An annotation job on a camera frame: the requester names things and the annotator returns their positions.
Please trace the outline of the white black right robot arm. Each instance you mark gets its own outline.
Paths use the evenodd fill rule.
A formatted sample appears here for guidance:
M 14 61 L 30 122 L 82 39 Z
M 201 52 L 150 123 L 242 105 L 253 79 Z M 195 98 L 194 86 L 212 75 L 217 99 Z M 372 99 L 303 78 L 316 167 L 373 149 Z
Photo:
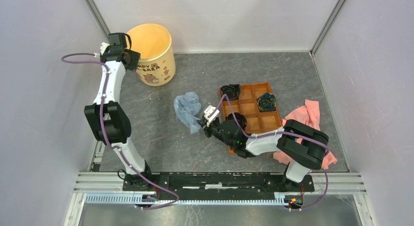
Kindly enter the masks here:
M 320 170 L 329 154 L 329 137 L 308 125 L 290 119 L 273 131 L 246 133 L 236 120 L 224 122 L 215 119 L 198 121 L 206 137 L 215 137 L 233 148 L 241 158 L 253 158 L 264 153 L 283 152 L 291 161 L 284 171 L 279 186 L 284 191 L 294 191 L 303 186 L 302 181 L 311 170 Z

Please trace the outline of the yellow capybara trash bin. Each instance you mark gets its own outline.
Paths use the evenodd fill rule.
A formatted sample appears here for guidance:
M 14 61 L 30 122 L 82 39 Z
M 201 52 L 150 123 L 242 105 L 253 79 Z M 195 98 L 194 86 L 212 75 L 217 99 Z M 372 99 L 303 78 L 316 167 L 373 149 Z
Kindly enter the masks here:
M 130 29 L 131 50 L 141 54 L 136 73 L 149 86 L 162 86 L 172 80 L 176 72 L 172 38 L 169 31 L 155 23 Z

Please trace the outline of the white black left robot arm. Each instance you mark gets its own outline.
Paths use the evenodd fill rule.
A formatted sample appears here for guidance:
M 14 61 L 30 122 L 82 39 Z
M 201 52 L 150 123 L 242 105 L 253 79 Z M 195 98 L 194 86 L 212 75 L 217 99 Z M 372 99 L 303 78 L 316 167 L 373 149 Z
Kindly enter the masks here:
M 149 190 L 153 186 L 150 168 L 135 148 L 130 120 L 119 103 L 123 78 L 128 70 L 136 71 L 140 54 L 131 50 L 132 39 L 126 33 L 110 33 L 108 40 L 98 55 L 100 87 L 84 114 L 95 139 L 111 148 L 124 165 L 117 172 L 123 190 Z

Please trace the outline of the light blue plastic trash bag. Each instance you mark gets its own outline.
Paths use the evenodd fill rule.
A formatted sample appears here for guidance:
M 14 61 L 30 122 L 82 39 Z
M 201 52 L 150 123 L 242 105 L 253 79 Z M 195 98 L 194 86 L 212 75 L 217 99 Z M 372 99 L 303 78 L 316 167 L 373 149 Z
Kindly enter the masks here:
M 191 91 L 183 95 L 177 96 L 173 101 L 176 118 L 181 121 L 189 130 L 191 134 L 199 131 L 201 128 L 197 115 L 201 111 L 201 103 L 199 96 Z

